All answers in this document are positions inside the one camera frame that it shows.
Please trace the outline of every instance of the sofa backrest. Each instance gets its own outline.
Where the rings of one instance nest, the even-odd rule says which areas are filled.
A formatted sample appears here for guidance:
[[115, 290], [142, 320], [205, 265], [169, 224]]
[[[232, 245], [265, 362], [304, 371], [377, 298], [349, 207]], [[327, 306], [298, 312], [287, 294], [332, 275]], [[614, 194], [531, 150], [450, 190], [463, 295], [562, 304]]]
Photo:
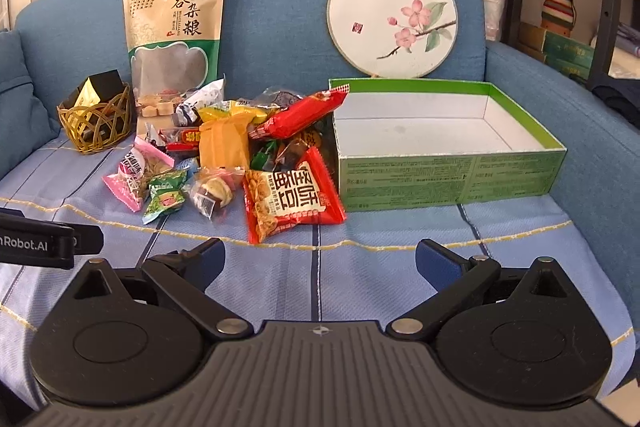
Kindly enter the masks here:
[[[308, 93], [331, 77], [364, 76], [335, 49], [327, 0], [225, 0], [218, 71], [227, 98], [269, 86]], [[482, 80], [482, 0], [456, 0], [458, 36], [447, 60], [429, 76]], [[117, 68], [130, 80], [122, 0], [38, 0], [18, 16], [35, 93], [51, 114], [85, 77]]]

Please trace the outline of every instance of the metal pin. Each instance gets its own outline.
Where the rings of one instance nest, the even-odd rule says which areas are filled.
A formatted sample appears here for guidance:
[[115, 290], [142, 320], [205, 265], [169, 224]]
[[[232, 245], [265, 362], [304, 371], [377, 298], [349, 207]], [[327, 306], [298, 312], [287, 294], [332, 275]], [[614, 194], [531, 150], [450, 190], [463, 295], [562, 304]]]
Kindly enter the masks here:
[[417, 319], [397, 319], [391, 323], [391, 329], [401, 335], [412, 335], [422, 329], [422, 323]]
[[240, 335], [249, 327], [246, 320], [243, 319], [222, 319], [216, 324], [216, 329], [225, 335]]

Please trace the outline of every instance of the wicker basket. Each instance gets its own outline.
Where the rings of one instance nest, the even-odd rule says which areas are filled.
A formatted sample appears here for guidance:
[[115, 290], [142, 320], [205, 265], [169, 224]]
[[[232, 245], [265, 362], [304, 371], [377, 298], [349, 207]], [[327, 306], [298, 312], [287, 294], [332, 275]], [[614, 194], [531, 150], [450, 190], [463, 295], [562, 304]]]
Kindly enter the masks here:
[[82, 154], [93, 154], [113, 147], [129, 136], [131, 124], [130, 87], [114, 96], [109, 103], [92, 107], [58, 106], [58, 117], [74, 145]]

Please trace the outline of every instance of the ribbed gray surface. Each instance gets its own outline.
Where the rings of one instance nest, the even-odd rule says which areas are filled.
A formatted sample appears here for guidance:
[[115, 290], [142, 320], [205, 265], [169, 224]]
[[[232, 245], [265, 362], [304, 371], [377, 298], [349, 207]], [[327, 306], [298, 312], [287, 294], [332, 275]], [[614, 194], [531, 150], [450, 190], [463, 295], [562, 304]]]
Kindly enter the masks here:
[[56, 404], [28, 427], [620, 425], [593, 401], [556, 412], [482, 402], [451, 383], [425, 346], [393, 341], [374, 322], [272, 322], [252, 339], [220, 344], [163, 399], [106, 411]]

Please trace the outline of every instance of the pink snack package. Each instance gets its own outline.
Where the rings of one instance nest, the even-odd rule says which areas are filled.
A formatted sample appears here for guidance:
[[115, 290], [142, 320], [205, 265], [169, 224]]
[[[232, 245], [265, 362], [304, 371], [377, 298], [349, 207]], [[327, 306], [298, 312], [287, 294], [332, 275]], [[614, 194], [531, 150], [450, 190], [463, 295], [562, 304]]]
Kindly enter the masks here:
[[118, 164], [118, 172], [103, 176], [102, 181], [130, 210], [139, 212], [148, 195], [149, 180], [173, 168], [173, 158], [136, 137], [133, 147]]

